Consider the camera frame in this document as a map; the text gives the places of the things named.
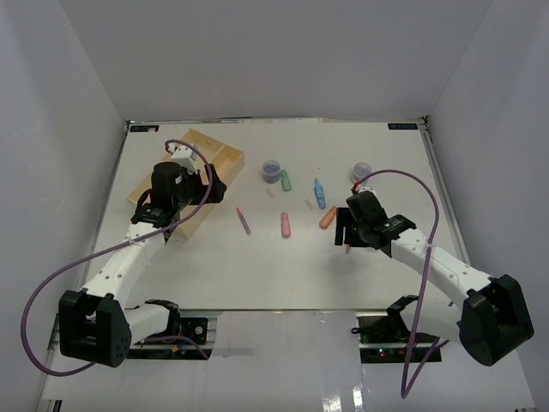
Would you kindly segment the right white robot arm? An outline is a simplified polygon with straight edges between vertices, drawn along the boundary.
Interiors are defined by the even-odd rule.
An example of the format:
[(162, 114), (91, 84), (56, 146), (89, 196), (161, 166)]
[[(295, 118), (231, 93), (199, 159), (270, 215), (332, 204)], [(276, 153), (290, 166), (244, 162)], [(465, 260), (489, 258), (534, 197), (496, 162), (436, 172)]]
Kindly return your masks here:
[(407, 342), (419, 330), (411, 305), (425, 314), (426, 335), (459, 342), (483, 366), (490, 367), (534, 336), (534, 327), (519, 282), (495, 277), (432, 245), (403, 215), (387, 216), (371, 191), (353, 194), (336, 210), (335, 244), (371, 248), (406, 265), (443, 292), (448, 303), (428, 308), (418, 295), (391, 304), (374, 324), (353, 333)]

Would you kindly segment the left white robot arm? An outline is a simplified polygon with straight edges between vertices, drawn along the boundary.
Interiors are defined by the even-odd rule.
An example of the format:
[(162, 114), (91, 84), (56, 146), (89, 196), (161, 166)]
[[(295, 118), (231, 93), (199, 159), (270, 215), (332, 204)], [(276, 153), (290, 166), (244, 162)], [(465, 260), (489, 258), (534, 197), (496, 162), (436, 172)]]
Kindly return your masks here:
[(139, 197), (125, 238), (103, 268), (78, 291), (67, 291), (58, 302), (59, 346), (62, 355), (107, 367), (118, 367), (133, 344), (158, 337), (173, 342), (181, 332), (178, 305), (147, 300), (131, 308), (130, 291), (154, 254), (170, 239), (180, 212), (220, 203), (226, 185), (214, 165), (206, 166), (208, 182), (176, 162), (154, 166), (151, 186)]

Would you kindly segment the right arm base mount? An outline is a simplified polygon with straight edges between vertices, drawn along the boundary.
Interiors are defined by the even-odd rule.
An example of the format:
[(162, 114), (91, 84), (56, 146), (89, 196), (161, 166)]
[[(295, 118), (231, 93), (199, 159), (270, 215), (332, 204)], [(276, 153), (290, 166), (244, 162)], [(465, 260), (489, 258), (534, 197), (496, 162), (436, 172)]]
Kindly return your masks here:
[(410, 328), (401, 313), (418, 300), (416, 295), (403, 296), (381, 315), (358, 314), (351, 333), (359, 339), (362, 365), (403, 364), (407, 355)]

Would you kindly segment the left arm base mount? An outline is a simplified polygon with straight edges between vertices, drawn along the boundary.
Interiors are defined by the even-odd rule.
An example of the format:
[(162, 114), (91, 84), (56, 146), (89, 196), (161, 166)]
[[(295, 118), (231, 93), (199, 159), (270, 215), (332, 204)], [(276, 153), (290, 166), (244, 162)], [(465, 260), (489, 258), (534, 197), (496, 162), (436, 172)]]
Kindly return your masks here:
[(132, 344), (128, 357), (147, 361), (206, 361), (209, 319), (181, 311), (169, 300), (147, 300), (124, 309)]

